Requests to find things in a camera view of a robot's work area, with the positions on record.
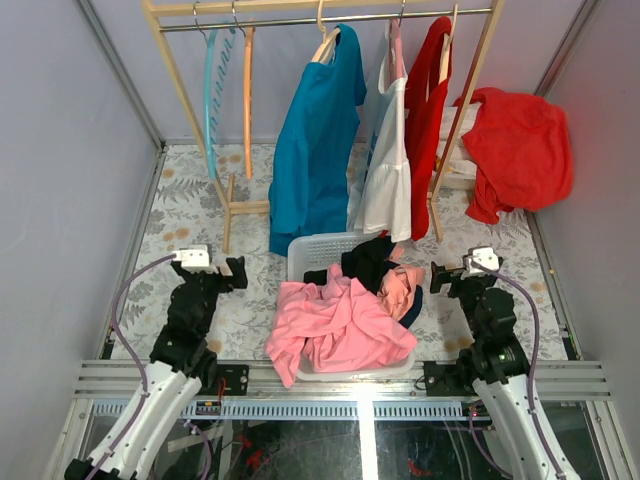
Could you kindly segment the pink hanger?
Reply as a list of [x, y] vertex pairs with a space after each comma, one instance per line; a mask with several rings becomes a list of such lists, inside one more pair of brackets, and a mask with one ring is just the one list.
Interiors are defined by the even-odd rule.
[[398, 16], [389, 21], [389, 78], [393, 83], [404, 76], [403, 66], [403, 44], [401, 36], [401, 25], [406, 8], [406, 1], [401, 1], [401, 8]]

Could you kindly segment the peach garment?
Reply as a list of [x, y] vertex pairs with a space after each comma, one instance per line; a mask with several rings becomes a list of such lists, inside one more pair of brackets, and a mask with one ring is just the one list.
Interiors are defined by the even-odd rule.
[[425, 269], [398, 265], [384, 275], [377, 297], [386, 312], [409, 328], [422, 309]]

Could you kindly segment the red hanging t shirt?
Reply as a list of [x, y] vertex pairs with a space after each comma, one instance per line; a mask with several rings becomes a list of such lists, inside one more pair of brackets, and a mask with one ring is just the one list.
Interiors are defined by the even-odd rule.
[[427, 198], [440, 126], [448, 94], [451, 65], [441, 66], [445, 38], [451, 34], [448, 17], [435, 20], [409, 72], [405, 89], [405, 147], [411, 172], [411, 239], [422, 239], [429, 228]]

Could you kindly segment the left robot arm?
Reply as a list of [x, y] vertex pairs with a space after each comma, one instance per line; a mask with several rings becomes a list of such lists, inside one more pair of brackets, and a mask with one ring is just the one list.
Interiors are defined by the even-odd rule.
[[167, 320], [150, 353], [138, 363], [141, 380], [111, 430], [85, 460], [67, 466], [67, 479], [146, 479], [184, 410], [199, 394], [215, 397], [219, 413], [225, 396], [247, 392], [249, 369], [219, 365], [207, 346], [220, 295], [248, 286], [245, 260], [228, 257], [215, 267], [204, 250], [182, 250], [167, 258], [182, 282], [170, 295]]

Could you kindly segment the black garment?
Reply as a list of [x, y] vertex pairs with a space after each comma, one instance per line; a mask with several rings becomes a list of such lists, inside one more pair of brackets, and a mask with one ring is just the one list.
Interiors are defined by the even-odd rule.
[[403, 252], [389, 236], [379, 236], [343, 253], [340, 261], [342, 273], [351, 279], [357, 278], [377, 297], [386, 272], [398, 265], [407, 265], [398, 262]]

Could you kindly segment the light blue hanger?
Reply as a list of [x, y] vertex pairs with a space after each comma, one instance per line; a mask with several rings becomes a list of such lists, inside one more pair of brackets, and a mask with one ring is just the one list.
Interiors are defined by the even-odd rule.
[[209, 177], [211, 180], [214, 180], [217, 178], [218, 154], [216, 146], [219, 137], [218, 130], [220, 127], [224, 88], [237, 31], [232, 27], [223, 29], [221, 34], [219, 34], [216, 29], [206, 34], [198, 20], [198, 4], [199, 1], [193, 4], [192, 12], [194, 23], [206, 42], [203, 85], [204, 147]]

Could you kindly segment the wooden hanger right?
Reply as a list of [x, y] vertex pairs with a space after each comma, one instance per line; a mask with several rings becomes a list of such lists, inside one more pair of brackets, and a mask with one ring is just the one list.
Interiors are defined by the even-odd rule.
[[449, 76], [449, 62], [450, 62], [450, 56], [451, 56], [453, 37], [456, 29], [456, 22], [458, 18], [458, 11], [459, 11], [459, 4], [455, 3], [452, 10], [451, 30], [448, 34], [444, 35], [443, 45], [441, 49], [439, 81], [438, 81], [439, 84], [447, 80]]

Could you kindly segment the cream wooden hanger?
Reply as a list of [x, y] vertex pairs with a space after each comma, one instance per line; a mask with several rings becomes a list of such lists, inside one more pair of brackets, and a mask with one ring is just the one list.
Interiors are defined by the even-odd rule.
[[326, 63], [328, 61], [331, 53], [335, 48], [336, 40], [341, 33], [339, 27], [336, 27], [331, 32], [328, 32], [328, 29], [324, 25], [324, 21], [322, 20], [323, 8], [324, 1], [319, 0], [316, 13], [316, 24], [322, 35], [322, 41], [319, 47], [316, 49], [313, 57], [311, 58], [312, 63]]

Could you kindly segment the pink t shirt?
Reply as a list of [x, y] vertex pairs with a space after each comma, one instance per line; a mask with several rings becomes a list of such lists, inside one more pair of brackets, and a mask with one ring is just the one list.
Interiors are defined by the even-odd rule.
[[280, 285], [265, 352], [290, 388], [303, 359], [315, 374], [378, 369], [406, 360], [416, 345], [376, 295], [333, 264], [324, 285]]

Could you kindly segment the teal t shirt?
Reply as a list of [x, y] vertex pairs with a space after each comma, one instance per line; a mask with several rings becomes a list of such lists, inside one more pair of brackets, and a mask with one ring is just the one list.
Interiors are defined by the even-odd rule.
[[360, 43], [337, 26], [333, 58], [306, 65], [279, 134], [269, 188], [269, 250], [346, 230], [347, 168], [367, 93]]

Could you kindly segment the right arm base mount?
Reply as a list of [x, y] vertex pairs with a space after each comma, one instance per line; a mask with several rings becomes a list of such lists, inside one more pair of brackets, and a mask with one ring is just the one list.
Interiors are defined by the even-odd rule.
[[431, 397], [467, 397], [474, 394], [466, 374], [454, 363], [423, 361], [414, 387]]

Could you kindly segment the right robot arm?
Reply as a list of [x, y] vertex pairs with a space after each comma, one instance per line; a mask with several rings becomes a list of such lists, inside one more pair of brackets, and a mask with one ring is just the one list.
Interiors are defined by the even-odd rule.
[[[507, 455], [508, 479], [577, 479], [579, 477], [541, 404], [535, 385], [540, 343], [540, 318], [531, 295], [500, 272], [466, 257], [465, 267], [448, 269], [431, 264], [430, 292], [449, 287], [448, 296], [459, 301], [472, 333], [472, 344], [462, 349], [448, 370], [454, 385], [479, 401], [469, 408], [469, 421], [482, 405], [492, 420]], [[513, 295], [495, 285], [500, 280], [521, 293], [533, 313], [534, 346], [526, 354], [515, 334], [517, 316]]]

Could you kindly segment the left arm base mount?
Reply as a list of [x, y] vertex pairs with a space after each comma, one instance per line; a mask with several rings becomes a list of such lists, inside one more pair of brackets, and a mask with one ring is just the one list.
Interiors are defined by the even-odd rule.
[[222, 364], [218, 366], [214, 380], [214, 392], [220, 397], [246, 396], [250, 367], [246, 364]]

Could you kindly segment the orange hanger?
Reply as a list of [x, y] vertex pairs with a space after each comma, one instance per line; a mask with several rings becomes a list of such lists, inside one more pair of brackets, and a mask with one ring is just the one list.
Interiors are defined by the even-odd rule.
[[254, 52], [254, 27], [243, 27], [237, 21], [235, 2], [232, 2], [232, 15], [235, 26], [244, 36], [244, 63], [243, 63], [243, 146], [244, 165], [247, 179], [253, 177], [252, 163], [252, 73], [253, 73], [253, 52]]

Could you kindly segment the white t shirt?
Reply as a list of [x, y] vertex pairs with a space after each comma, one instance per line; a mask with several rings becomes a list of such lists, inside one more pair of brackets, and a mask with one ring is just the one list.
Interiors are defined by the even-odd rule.
[[363, 120], [367, 157], [356, 168], [347, 207], [347, 228], [387, 233], [395, 243], [411, 237], [411, 173], [405, 147], [408, 74], [389, 78], [389, 21], [367, 79]]

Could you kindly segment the floral mat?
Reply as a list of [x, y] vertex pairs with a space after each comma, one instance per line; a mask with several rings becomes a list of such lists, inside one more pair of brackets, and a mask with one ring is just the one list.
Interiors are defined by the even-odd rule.
[[[565, 359], [559, 323], [526, 215], [513, 211], [489, 226], [469, 218], [467, 205], [466, 192], [442, 190], [437, 210], [443, 240], [427, 236], [407, 243], [402, 262], [428, 267], [435, 261], [452, 268], [470, 248], [492, 247], [505, 260], [505, 275], [524, 287], [535, 301], [540, 318], [538, 357]], [[278, 289], [287, 277], [287, 262], [269, 251], [266, 215], [239, 215], [231, 222], [225, 221], [216, 189], [195, 146], [172, 146], [165, 155], [136, 262], [141, 277], [132, 285], [124, 305], [123, 338], [113, 347], [115, 358], [125, 358], [129, 349], [147, 356], [165, 322], [169, 296], [179, 278], [168, 265], [159, 265], [158, 259], [181, 247], [208, 244], [219, 249], [223, 242], [230, 243], [233, 256], [245, 257], [249, 286], [220, 297], [208, 346], [224, 360], [265, 358], [265, 343]], [[532, 310], [521, 293], [506, 283], [504, 287], [514, 297], [516, 334], [524, 349], [532, 353]]]

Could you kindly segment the red cloth pile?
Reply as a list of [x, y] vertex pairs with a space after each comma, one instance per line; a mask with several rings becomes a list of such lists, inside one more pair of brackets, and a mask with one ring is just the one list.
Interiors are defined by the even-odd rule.
[[470, 218], [495, 225], [501, 212], [535, 212], [570, 195], [574, 162], [564, 110], [494, 87], [475, 90], [471, 102], [479, 109], [462, 136], [477, 167]]

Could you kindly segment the white laundry basket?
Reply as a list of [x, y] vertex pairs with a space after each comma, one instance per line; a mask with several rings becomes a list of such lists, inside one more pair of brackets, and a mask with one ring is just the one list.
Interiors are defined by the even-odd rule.
[[[327, 269], [339, 263], [341, 255], [375, 237], [375, 234], [361, 232], [340, 232], [314, 234], [300, 237], [291, 242], [287, 256], [287, 280], [301, 282], [307, 271]], [[336, 373], [314, 372], [310, 360], [303, 356], [297, 372], [297, 379], [304, 382], [345, 382], [356, 380], [381, 380], [407, 373], [414, 365], [415, 355], [411, 352], [404, 360], [379, 367]]]

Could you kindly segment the white folded cloth stack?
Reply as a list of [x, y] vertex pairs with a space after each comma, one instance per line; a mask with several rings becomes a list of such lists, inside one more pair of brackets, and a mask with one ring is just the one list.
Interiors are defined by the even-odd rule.
[[[446, 170], [447, 174], [457, 174], [463, 177], [474, 178], [477, 172], [477, 166], [472, 156], [464, 146], [462, 137], [470, 132], [476, 122], [477, 113], [481, 107], [480, 103], [472, 103], [468, 106], [462, 125], [460, 127], [459, 137], [455, 141], [449, 164]], [[444, 150], [448, 141], [450, 131], [453, 127], [456, 107], [445, 107], [442, 114], [438, 145], [436, 149], [436, 161], [434, 170], [437, 170], [444, 156]]]

